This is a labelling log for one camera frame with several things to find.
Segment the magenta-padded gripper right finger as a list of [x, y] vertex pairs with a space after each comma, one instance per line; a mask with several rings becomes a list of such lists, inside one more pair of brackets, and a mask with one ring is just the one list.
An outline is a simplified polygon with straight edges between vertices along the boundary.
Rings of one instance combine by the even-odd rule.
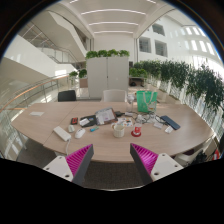
[[168, 154], [156, 154], [134, 143], [130, 144], [130, 154], [144, 185], [182, 169], [182, 166]]

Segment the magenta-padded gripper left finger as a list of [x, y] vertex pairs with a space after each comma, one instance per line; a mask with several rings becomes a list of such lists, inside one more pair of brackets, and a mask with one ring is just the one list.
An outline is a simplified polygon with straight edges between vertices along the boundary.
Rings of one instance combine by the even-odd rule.
[[44, 170], [81, 186], [93, 154], [93, 145], [90, 144], [66, 157], [57, 156]]

